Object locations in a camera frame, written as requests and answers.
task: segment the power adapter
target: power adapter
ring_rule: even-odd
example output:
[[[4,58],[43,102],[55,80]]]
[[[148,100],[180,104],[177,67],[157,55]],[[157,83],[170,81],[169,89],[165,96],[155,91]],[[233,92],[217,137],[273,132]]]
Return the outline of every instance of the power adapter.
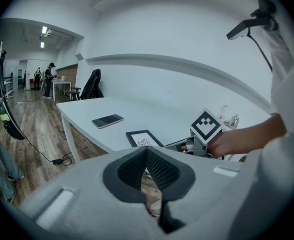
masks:
[[[52,163],[54,165],[59,165],[59,164],[62,164],[63,160],[62,159],[55,159],[55,160],[52,160]]]

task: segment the white desk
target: white desk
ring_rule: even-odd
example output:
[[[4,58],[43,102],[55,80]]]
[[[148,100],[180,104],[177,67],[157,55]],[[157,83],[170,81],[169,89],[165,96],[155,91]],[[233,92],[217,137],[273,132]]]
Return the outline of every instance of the white desk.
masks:
[[[72,124],[79,132],[106,152],[131,148],[126,132],[149,130],[163,145],[190,136],[193,118],[169,107],[135,99],[95,98],[57,104],[70,150],[80,161],[72,134]],[[103,129],[91,122],[94,119],[118,114],[123,121]]]
[[[53,101],[56,101],[56,91],[55,91],[55,85],[70,85],[69,90],[71,91],[71,82],[67,80],[61,80],[61,79],[54,79],[52,80],[52,85],[53,85]]]

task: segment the ceiling light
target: ceiling light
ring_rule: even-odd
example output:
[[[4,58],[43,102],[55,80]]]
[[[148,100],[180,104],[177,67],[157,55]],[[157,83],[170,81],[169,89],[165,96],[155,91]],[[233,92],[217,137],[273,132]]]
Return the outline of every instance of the ceiling light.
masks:
[[[47,28],[46,26],[44,26],[44,27],[42,28],[42,33],[43,33],[43,34],[46,34],[46,33],[47,33],[47,29],[48,29],[48,28]]]

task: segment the shoe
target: shoe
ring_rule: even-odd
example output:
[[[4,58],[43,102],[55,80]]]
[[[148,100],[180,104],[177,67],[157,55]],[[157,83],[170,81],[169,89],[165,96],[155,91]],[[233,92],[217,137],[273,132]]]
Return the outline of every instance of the shoe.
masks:
[[[11,182],[15,182],[17,180],[21,180],[23,179],[25,176],[22,175],[20,178],[13,178],[10,174],[8,174],[8,180],[11,181]]]
[[[6,200],[9,202],[9,203],[13,203],[13,199],[16,197],[16,192],[13,194],[13,197],[11,197],[11,198],[9,198],[9,199],[7,199],[6,198]]]

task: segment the black phone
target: black phone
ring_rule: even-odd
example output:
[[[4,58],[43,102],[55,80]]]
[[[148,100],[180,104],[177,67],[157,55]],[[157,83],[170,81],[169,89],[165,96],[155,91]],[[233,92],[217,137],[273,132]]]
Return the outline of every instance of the black phone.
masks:
[[[98,128],[104,128],[107,127],[109,125],[113,125],[117,122],[120,122],[123,120],[123,117],[117,115],[117,114],[113,114],[113,115],[109,115],[109,116],[105,116],[102,118],[98,118],[95,120],[92,120],[91,122]]]

